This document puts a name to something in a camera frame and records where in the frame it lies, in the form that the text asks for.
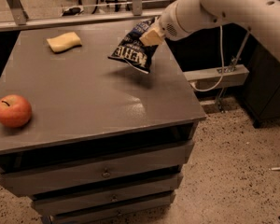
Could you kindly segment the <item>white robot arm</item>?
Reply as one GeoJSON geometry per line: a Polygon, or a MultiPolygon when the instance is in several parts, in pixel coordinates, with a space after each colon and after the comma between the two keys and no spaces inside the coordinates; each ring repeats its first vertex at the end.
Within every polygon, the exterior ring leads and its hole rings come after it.
{"type": "Polygon", "coordinates": [[[234,23],[246,29],[280,62],[279,0],[176,0],[143,33],[146,46],[183,39],[202,29],[234,23]]]}

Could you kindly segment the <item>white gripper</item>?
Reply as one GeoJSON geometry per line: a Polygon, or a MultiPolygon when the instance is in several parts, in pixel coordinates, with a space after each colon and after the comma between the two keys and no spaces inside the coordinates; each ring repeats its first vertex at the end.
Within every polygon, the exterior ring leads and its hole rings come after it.
{"type": "Polygon", "coordinates": [[[140,41],[146,46],[158,46],[164,38],[177,41],[189,36],[189,3],[180,0],[168,6],[160,16],[160,26],[152,26],[144,32],[140,41]]]}

